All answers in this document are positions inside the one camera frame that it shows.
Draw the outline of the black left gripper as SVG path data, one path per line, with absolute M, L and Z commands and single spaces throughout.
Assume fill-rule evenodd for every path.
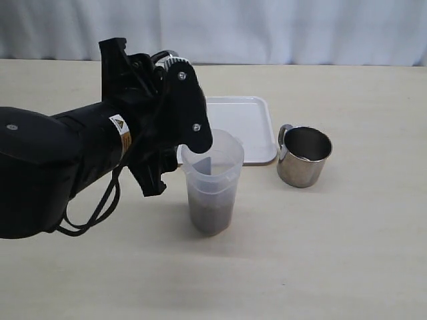
M 146 53 L 128 55 L 127 39 L 99 42 L 103 123 L 102 173 L 127 167 L 146 197 L 163 193 L 164 172 L 177 162 L 171 140 L 162 133 L 167 114 L 166 71 Z

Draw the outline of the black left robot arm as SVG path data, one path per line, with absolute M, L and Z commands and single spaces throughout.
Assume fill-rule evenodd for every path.
M 167 92 L 159 62 L 174 52 L 128 55 L 125 48 L 120 37 L 99 43 L 97 103 L 54 115 L 1 108 L 2 238 L 85 233 L 116 208 L 124 167 L 140 179 L 171 149 L 155 120 Z M 63 228 L 70 200 L 106 174 L 111 180 L 89 221 Z

